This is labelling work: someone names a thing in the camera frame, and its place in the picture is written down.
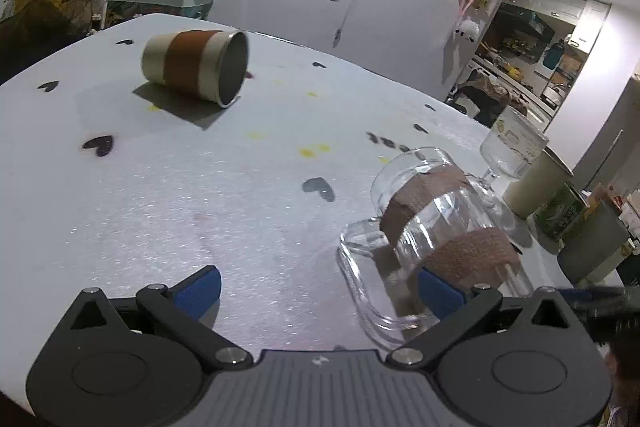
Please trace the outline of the grey cylinder with cork lid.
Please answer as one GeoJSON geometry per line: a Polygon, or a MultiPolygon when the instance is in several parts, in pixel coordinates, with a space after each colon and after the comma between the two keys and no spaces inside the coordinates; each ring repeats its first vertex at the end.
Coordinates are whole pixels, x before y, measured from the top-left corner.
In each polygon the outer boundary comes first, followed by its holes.
{"type": "Polygon", "coordinates": [[[578,222],[577,232],[558,254],[559,266],[567,280],[576,286],[629,239],[627,228],[613,206],[601,200],[589,216],[578,222]]]}

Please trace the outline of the tall beige cup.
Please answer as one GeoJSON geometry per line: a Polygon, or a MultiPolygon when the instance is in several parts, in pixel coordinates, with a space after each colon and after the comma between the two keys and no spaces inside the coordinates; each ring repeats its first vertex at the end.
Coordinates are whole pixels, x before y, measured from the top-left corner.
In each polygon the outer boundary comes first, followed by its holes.
{"type": "Polygon", "coordinates": [[[514,215],[525,220],[572,176],[573,170],[546,146],[524,176],[509,184],[502,200],[514,215]]]}

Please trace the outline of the white plush toy hanging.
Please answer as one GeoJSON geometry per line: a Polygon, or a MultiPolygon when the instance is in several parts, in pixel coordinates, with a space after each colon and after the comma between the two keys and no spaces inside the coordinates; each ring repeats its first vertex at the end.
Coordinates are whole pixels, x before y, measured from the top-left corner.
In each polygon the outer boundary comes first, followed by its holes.
{"type": "Polygon", "coordinates": [[[480,38],[480,26],[474,20],[466,18],[457,26],[454,34],[466,41],[477,42],[478,38],[480,38]]]}

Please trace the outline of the clear stemmed glass goblet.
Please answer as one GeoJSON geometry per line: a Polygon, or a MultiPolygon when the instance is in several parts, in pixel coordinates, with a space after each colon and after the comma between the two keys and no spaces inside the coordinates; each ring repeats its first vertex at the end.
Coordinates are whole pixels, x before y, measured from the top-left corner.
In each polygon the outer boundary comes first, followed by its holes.
{"type": "Polygon", "coordinates": [[[511,106],[503,109],[480,144],[486,171],[468,176],[483,205],[492,208],[498,202],[492,189],[495,179],[522,179],[547,144],[548,138],[520,112],[511,106]]]}

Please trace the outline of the cream cup with brown sleeve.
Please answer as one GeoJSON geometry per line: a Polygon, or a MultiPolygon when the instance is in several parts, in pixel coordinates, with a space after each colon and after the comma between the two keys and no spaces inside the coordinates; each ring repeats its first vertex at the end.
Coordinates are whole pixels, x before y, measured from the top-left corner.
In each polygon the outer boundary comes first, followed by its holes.
{"type": "Polygon", "coordinates": [[[151,38],[141,68],[149,82],[226,108],[243,86],[249,58],[245,32],[195,29],[151,38]]]}

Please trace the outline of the glass mug with brown tape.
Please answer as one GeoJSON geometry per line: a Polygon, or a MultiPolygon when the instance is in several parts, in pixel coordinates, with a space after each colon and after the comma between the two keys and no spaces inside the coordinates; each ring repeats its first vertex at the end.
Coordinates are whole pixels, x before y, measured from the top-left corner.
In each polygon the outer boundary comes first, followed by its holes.
{"type": "Polygon", "coordinates": [[[438,147],[406,150],[372,183],[374,217],[341,233],[337,264],[364,332],[386,351],[439,322],[418,296],[422,269],[466,291],[477,283],[508,297],[533,291],[518,247],[468,176],[438,147]]]}

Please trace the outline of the white wall power socket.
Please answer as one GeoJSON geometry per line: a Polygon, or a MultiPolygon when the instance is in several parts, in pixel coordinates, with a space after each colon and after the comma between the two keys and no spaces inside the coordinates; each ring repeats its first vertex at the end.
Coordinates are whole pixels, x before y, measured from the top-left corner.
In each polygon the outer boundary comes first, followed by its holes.
{"type": "Polygon", "coordinates": [[[0,0],[0,22],[12,17],[15,13],[15,0],[0,0]]]}

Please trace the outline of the green printed can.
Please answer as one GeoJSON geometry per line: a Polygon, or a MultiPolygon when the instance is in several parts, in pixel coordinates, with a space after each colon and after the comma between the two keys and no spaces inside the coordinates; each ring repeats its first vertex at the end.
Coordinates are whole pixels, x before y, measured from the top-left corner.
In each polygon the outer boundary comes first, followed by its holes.
{"type": "Polygon", "coordinates": [[[587,199],[582,192],[570,182],[565,182],[548,202],[534,212],[534,221],[548,239],[557,241],[587,208],[587,199]]]}

